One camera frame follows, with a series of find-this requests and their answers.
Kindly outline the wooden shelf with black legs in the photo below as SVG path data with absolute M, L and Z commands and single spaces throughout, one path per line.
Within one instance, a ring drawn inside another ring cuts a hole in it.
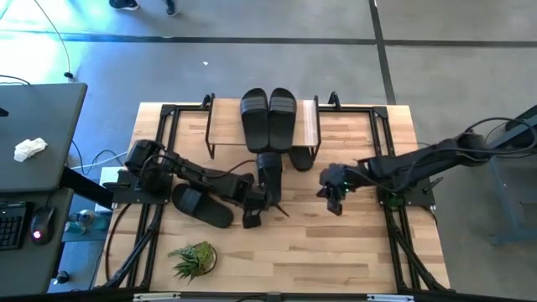
M 205 142 L 211 159 L 215 158 L 217 145 L 245 145 L 240 113 L 240 99 L 217 98 L 208 110 Z M 298 100 L 293 146 L 310 149 L 315 159 L 321 146 L 321 125 L 318 98 Z

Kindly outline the black slide sandal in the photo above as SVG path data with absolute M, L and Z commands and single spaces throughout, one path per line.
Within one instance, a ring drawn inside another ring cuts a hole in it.
M 297 102 L 287 89 L 275 88 L 268 109 L 269 142 L 271 149 L 286 153 L 293 144 Z
M 265 189 L 268 203 L 271 206 L 278 205 L 282 199 L 281 155 L 272 152 L 257 154 L 256 165 L 258 182 Z
M 247 91 L 240 101 L 242 128 L 251 153 L 262 153 L 269 147 L 268 98 L 262 88 Z
M 187 184 L 178 184 L 173 189 L 172 202 L 179 212 L 213 227 L 228 228 L 234 219 L 229 208 Z
M 289 158 L 292 165 L 299 172 L 310 170 L 314 165 L 310 149 L 303 146 L 294 146 L 289 150 Z

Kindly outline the black computer mouse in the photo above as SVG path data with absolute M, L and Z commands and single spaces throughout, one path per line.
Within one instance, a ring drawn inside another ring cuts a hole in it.
M 54 236 L 54 213 L 54 207 L 42 206 L 32 215 L 30 235 L 34 244 L 45 245 Z

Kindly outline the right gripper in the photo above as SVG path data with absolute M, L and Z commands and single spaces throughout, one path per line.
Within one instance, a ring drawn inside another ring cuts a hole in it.
M 342 197 L 348 192 L 354 192 L 361 186 L 357 171 L 345 164 L 330 164 L 323 169 L 319 176 L 321 189 L 316 196 L 327 198 L 327 210 L 336 216 L 342 214 Z

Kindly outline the black desk support bar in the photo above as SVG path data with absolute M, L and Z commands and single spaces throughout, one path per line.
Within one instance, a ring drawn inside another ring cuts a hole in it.
M 82 174 L 71 168 L 64 167 L 60 179 L 60 187 L 67 187 L 88 200 L 92 200 L 99 206 L 112 209 L 113 193 L 111 190 L 87 179 Z

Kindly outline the black metal table frame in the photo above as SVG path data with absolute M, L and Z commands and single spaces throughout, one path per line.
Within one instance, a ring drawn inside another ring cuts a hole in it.
M 168 143 L 178 117 L 175 152 L 206 167 L 228 170 L 254 154 L 242 145 L 216 146 L 214 159 L 206 147 L 209 112 L 170 111 L 161 103 L 142 103 L 138 109 L 131 146 L 138 139 L 155 139 L 164 115 L 162 142 Z M 335 216 L 318 199 L 318 174 L 330 162 L 353 164 L 353 159 L 374 155 L 370 117 L 365 112 L 321 112 L 321 147 L 312 170 L 293 169 L 284 156 L 281 206 L 290 217 L 271 208 L 262 226 L 243 229 L 241 209 L 231 206 L 235 220 L 220 229 L 164 208 L 152 280 L 152 291 L 224 293 L 280 292 L 299 294 L 395 293 L 385 216 L 374 188 L 347 196 L 343 214 Z M 414 249 L 434 278 L 450 288 L 437 226 L 430 213 L 407 208 Z M 132 205 L 118 223 L 109 252 L 109 273 L 114 274 L 133 250 L 141 205 Z M 217 251 L 212 272 L 188 280 L 174 277 L 179 260 L 168 253 L 187 244 L 207 241 Z

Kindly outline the black keyboard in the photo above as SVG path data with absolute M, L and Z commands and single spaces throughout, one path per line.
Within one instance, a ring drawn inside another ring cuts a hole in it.
M 20 248 L 28 209 L 27 202 L 0 203 L 0 251 Z

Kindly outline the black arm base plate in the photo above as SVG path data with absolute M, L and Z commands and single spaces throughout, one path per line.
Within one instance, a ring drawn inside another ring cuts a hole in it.
M 426 178 L 420 180 L 415 185 L 411 185 L 407 190 L 397 195 L 377 188 L 378 203 L 381 206 L 434 206 L 435 198 L 432 190 L 434 186 L 430 179 Z
M 117 204 L 144 204 L 164 205 L 169 201 L 172 178 L 165 176 L 162 182 L 153 191 L 142 187 L 141 181 L 134 174 L 126 170 L 119 170 L 115 183 L 108 183 L 106 187 L 112 191 L 112 202 Z

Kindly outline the green succulent in pot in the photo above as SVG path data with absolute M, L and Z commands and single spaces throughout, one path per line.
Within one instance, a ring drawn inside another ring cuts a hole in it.
M 207 241 L 175 249 L 168 252 L 169 258 L 179 258 L 173 267 L 175 277 L 192 280 L 210 273 L 217 263 L 216 249 Z

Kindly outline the grey desk top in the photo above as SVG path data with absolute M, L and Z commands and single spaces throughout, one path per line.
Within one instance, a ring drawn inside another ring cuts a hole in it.
M 74 191 L 61 188 L 49 192 L 0 194 L 0 203 L 27 202 L 28 212 L 19 249 L 0 251 L 0 297 L 44 294 L 58 271 L 63 251 L 62 236 Z M 45 245 L 36 245 L 30 235 L 34 212 L 52 206 L 54 236 Z
M 0 193 L 59 186 L 86 92 L 85 83 L 0 86 Z M 16 145 L 36 138 L 46 148 L 16 161 Z

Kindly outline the crumpled white tissue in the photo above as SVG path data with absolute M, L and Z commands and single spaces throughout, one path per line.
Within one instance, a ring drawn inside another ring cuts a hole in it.
M 13 159 L 17 162 L 23 162 L 45 150 L 47 146 L 48 144 L 42 138 L 36 138 L 34 140 L 25 139 L 15 146 Z

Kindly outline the grey-blue metal desk frame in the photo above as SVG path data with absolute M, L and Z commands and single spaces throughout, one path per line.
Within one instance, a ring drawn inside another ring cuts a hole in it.
M 503 218 L 500 230 L 490 237 L 493 245 L 537 240 L 537 214 L 528 218 L 526 206 L 537 206 L 537 105 L 500 124 L 485 137 L 497 150 L 487 163 Z

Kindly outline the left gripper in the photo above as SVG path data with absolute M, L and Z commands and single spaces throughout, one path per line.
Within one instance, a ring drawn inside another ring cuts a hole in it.
M 279 205 L 279 203 L 272 203 L 272 207 L 289 217 L 289 214 Z M 267 209 L 269 207 L 269 198 L 267 191 L 263 187 L 252 187 L 245 191 L 242 198 L 242 226 L 244 229 L 251 229 L 260 227 L 261 222 L 261 209 Z

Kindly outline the teal water bottle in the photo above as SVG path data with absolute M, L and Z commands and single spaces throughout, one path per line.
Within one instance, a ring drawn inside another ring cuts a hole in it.
M 106 231 L 110 225 L 110 217 L 106 213 L 82 210 L 69 214 L 64 231 L 81 235 L 87 231 Z

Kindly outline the silver bracket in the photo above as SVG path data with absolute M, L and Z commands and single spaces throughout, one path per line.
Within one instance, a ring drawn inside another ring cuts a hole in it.
M 133 296 L 133 302 L 176 302 L 180 300 L 180 293 L 139 293 Z
M 367 302 L 415 302 L 412 295 L 368 294 Z

